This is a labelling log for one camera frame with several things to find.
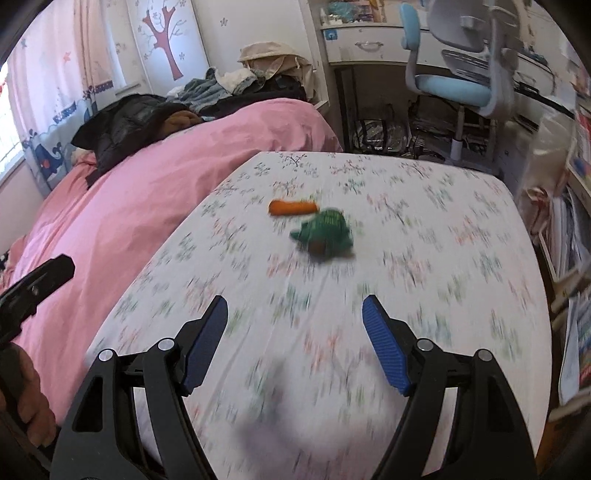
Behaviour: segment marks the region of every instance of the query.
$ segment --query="blue sticker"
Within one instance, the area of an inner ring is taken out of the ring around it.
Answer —
[[[337,40],[339,38],[339,31],[336,28],[324,31],[325,40]]]

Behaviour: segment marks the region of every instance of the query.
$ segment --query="orange carrot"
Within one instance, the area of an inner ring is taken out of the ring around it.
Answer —
[[[272,216],[282,215],[309,215],[317,213],[318,206],[314,202],[286,202],[284,200],[273,200],[269,204],[269,214]]]

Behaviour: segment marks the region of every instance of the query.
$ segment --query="black jacket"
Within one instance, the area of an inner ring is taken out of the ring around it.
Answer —
[[[92,186],[121,161],[155,141],[164,121],[186,110],[182,103],[167,102],[158,95],[134,93],[103,108],[76,132],[75,147],[93,150],[97,170],[86,177]]]

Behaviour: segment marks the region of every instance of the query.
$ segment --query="desk drawer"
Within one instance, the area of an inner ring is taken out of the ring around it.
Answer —
[[[401,46],[401,27],[347,27],[324,31],[330,63],[385,62],[406,64],[409,52]],[[418,63],[446,67],[441,56],[444,45],[429,32],[421,32]]]
[[[402,28],[338,28],[324,31],[330,63],[387,61],[406,63],[408,52],[400,46]]]

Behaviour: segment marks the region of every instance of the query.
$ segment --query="bed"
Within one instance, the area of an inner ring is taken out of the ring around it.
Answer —
[[[269,201],[342,209],[353,255],[312,260],[290,238],[306,218]],[[186,399],[218,478],[370,478],[405,399],[386,382],[361,321],[376,294],[393,318],[448,351],[490,349],[534,450],[550,394],[550,324],[528,234],[499,180],[400,158],[261,153],[222,182],[125,292],[86,355],[174,337],[221,294],[229,320],[203,385]],[[145,397],[137,413],[157,456]],[[446,395],[425,473],[443,458]]]
[[[58,422],[85,372],[97,330],[142,268],[194,208],[261,151],[338,151],[313,106],[277,99],[192,127],[128,157],[89,190],[96,167],[83,157],[43,203],[31,232],[10,250],[4,284],[59,254],[74,279],[23,325],[17,339],[32,357]]]

